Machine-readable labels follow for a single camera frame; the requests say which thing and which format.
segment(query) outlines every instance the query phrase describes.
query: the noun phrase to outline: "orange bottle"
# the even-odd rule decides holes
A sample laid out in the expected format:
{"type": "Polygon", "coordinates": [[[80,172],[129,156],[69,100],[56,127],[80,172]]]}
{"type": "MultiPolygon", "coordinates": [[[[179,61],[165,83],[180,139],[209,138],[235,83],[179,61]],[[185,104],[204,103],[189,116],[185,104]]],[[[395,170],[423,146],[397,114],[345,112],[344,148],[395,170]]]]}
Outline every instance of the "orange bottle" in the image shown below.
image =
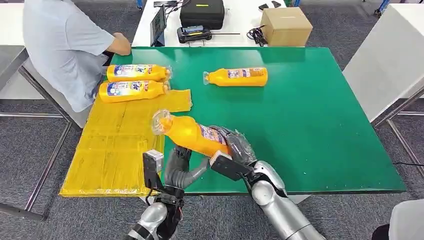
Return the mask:
{"type": "Polygon", "coordinates": [[[117,81],[100,84],[98,94],[105,103],[118,103],[137,99],[154,99],[166,94],[170,89],[168,81],[117,81]]]}
{"type": "Polygon", "coordinates": [[[229,153],[218,131],[196,123],[190,116],[173,116],[167,110],[159,110],[153,116],[151,128],[154,134],[165,134],[175,144],[208,157],[213,157],[218,150],[229,153]]]}
{"type": "Polygon", "coordinates": [[[214,72],[204,72],[204,84],[221,87],[262,87],[267,84],[268,71],[265,67],[220,68],[214,72]]]}
{"type": "Polygon", "coordinates": [[[172,77],[171,67],[155,64],[110,65],[107,67],[109,82],[149,80],[167,81],[172,77]]]}

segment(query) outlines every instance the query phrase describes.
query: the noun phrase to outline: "robotic hand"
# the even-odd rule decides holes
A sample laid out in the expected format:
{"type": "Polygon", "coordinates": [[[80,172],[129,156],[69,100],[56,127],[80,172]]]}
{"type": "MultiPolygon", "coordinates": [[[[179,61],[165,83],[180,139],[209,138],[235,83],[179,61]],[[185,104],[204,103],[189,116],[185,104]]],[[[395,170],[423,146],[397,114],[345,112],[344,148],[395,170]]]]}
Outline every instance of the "robotic hand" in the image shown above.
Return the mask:
{"type": "Polygon", "coordinates": [[[257,160],[246,138],[237,131],[212,126],[225,138],[230,155],[218,151],[210,168],[237,181],[243,179],[253,200],[283,240],[325,240],[287,196],[285,185],[274,168],[257,160]]]}
{"type": "Polygon", "coordinates": [[[189,171],[192,151],[176,146],[170,153],[164,173],[165,185],[158,172],[162,170],[164,155],[150,150],[143,153],[144,182],[150,188],[146,197],[148,208],[140,220],[125,237],[126,240],[168,240],[174,239],[177,225],[182,218],[184,189],[197,180],[207,169],[205,159],[196,169],[189,171]],[[158,191],[154,203],[149,203],[152,190],[158,191]]]}

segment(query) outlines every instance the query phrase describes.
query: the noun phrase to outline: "green table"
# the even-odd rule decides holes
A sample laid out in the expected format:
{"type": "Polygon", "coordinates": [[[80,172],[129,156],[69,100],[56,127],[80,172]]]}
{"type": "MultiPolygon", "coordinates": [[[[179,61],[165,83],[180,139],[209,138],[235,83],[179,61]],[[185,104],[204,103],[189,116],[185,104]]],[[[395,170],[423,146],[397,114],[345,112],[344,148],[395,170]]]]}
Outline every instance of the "green table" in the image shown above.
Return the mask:
{"type": "MultiPolygon", "coordinates": [[[[405,186],[328,48],[138,47],[112,64],[171,65],[173,89],[191,89],[189,115],[244,133],[289,194],[401,192],[405,186]],[[265,87],[203,84],[203,72],[266,67],[265,87]]],[[[165,140],[165,160],[173,142],[165,140]]],[[[190,166],[202,156],[194,153],[190,166]]],[[[213,170],[187,193],[246,193],[213,170]]]]}

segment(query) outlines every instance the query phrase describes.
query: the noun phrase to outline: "bottle cap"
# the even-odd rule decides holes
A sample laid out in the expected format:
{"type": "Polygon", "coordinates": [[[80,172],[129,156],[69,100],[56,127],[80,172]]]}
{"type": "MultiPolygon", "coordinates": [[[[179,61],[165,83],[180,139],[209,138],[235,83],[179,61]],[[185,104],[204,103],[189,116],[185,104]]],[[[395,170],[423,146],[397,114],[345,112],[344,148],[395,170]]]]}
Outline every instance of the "bottle cap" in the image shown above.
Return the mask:
{"type": "Polygon", "coordinates": [[[172,79],[173,74],[172,74],[172,67],[171,67],[171,65],[168,65],[168,66],[165,68],[165,75],[166,75],[166,80],[170,80],[170,79],[172,79]]]}
{"type": "Polygon", "coordinates": [[[163,82],[163,92],[165,94],[167,94],[169,92],[169,90],[171,90],[171,85],[169,81],[164,81],[163,82]]]}
{"type": "Polygon", "coordinates": [[[168,110],[157,111],[152,118],[151,130],[154,135],[165,134],[173,124],[172,116],[168,110]]]}
{"type": "Polygon", "coordinates": [[[203,84],[208,85],[210,83],[209,81],[209,72],[204,71],[203,72],[203,84]]]}

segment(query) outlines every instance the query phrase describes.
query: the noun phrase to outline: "yellow plastic sheet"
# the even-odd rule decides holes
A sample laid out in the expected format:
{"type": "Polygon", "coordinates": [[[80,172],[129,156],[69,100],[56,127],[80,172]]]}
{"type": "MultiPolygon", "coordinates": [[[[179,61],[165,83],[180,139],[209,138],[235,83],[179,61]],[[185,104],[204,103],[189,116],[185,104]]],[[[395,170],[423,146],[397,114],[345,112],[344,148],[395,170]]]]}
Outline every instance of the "yellow plastic sheet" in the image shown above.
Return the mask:
{"type": "Polygon", "coordinates": [[[63,197],[139,197],[144,185],[142,153],[164,151],[165,138],[151,129],[159,109],[189,111],[190,90],[171,90],[155,99],[104,103],[97,98],[82,131],[59,195],[63,197]]]}

